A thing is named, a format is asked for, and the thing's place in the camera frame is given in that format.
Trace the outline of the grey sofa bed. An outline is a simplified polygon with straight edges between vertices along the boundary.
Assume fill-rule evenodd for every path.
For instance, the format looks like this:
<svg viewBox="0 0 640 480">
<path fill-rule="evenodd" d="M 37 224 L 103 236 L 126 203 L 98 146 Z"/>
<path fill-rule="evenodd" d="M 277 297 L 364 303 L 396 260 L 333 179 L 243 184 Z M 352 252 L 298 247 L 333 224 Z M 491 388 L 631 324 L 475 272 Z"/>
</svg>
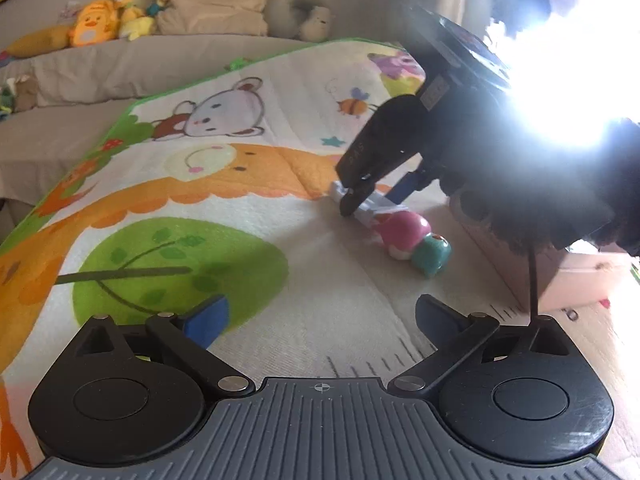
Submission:
<svg viewBox="0 0 640 480">
<path fill-rule="evenodd" d="M 270 37 L 146 36 L 13 61 L 1 78 L 34 78 L 36 105 L 1 124 L 1 196 L 35 206 L 133 100 L 218 75 L 237 58 L 303 47 Z"/>
</svg>

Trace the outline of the beige pillow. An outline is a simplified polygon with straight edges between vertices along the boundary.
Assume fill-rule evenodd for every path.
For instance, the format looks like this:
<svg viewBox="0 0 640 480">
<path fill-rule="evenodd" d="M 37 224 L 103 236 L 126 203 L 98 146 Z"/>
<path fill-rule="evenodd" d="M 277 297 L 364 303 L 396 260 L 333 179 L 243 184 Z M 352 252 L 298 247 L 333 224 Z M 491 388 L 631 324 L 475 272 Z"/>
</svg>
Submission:
<svg viewBox="0 0 640 480">
<path fill-rule="evenodd" d="M 267 0 L 170 0 L 156 18 L 157 32 L 178 35 L 267 36 Z"/>
</svg>

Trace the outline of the yellow duck plush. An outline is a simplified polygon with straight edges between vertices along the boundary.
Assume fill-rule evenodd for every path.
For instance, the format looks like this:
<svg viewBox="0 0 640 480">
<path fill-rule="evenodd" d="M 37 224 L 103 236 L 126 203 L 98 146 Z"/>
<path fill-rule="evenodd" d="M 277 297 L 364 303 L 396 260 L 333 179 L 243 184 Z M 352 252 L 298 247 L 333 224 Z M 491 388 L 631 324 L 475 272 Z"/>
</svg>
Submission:
<svg viewBox="0 0 640 480">
<path fill-rule="evenodd" d="M 78 14 L 73 25 L 56 25 L 32 32 L 14 41 L 6 48 L 12 58 L 34 56 L 100 44 L 117 37 L 119 17 L 112 0 L 94 0 Z"/>
</svg>

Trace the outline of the white USB battery charger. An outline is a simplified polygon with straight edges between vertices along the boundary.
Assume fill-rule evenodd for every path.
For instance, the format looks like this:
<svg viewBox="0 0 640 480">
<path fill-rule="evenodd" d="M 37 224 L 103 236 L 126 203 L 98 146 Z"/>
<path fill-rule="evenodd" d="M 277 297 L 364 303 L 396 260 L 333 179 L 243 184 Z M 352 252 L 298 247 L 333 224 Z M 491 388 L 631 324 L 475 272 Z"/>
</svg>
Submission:
<svg viewBox="0 0 640 480">
<path fill-rule="evenodd" d="M 355 218 L 367 228 L 380 223 L 379 216 L 407 210 L 405 205 L 394 204 L 375 188 L 371 188 L 371 194 L 364 197 L 350 188 L 344 188 L 340 181 L 331 183 L 329 196 L 337 203 L 343 218 Z"/>
</svg>

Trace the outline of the grey neck pillow plush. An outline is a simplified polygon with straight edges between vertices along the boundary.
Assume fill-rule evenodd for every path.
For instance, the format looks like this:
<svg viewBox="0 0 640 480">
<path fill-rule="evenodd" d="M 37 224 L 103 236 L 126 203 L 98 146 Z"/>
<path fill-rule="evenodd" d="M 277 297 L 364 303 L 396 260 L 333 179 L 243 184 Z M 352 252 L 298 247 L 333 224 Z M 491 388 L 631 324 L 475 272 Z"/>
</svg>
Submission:
<svg viewBox="0 0 640 480">
<path fill-rule="evenodd" d="M 330 36 L 333 14 L 323 0 L 267 0 L 268 34 L 318 44 Z"/>
</svg>

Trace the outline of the pink cardboard box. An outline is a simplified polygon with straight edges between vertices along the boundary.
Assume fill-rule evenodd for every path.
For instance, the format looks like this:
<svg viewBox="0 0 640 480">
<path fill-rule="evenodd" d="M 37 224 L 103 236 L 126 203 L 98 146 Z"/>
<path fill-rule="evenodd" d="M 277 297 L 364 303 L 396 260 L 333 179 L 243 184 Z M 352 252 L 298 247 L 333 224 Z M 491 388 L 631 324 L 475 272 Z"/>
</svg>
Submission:
<svg viewBox="0 0 640 480">
<path fill-rule="evenodd" d="M 467 217 L 459 194 L 448 200 L 451 213 L 477 244 L 522 307 L 529 306 L 528 260 L 512 252 L 488 229 L 486 220 Z M 541 313 L 595 304 L 608 299 L 631 276 L 632 258 L 617 246 L 599 249 L 578 240 L 562 250 L 552 247 L 536 252 L 538 310 Z"/>
</svg>

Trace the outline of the colourful cartoon play mat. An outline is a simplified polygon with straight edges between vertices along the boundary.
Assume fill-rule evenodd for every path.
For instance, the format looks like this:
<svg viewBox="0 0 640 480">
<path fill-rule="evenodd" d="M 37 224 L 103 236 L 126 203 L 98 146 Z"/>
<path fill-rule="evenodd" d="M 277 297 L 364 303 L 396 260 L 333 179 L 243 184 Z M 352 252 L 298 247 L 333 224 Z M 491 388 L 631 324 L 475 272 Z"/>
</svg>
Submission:
<svg viewBox="0 0 640 480">
<path fill-rule="evenodd" d="M 613 401 L 538 310 L 553 246 L 520 252 L 524 308 L 421 147 L 375 189 L 430 173 L 401 205 L 452 247 L 434 278 L 329 196 L 373 113 L 426 81 L 409 52 L 342 40 L 130 107 L 2 248 L 2 477 L 610 478 Z M 146 333 L 217 295 L 229 322 L 208 350 L 254 393 L 205 393 Z M 500 327 L 430 396 L 394 396 L 436 351 L 422 295 Z"/>
</svg>

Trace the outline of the pink green squishy figure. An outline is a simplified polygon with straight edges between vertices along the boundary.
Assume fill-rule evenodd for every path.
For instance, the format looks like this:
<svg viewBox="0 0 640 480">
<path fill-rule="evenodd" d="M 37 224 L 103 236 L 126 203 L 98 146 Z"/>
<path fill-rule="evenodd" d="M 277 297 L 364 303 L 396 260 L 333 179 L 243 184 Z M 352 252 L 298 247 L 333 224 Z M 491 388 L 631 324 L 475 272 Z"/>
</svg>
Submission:
<svg viewBox="0 0 640 480">
<path fill-rule="evenodd" d="M 448 240 L 435 233 L 430 222 L 411 210 L 377 214 L 372 229 L 381 237 L 392 258 L 409 261 L 427 278 L 439 274 L 452 254 Z"/>
</svg>

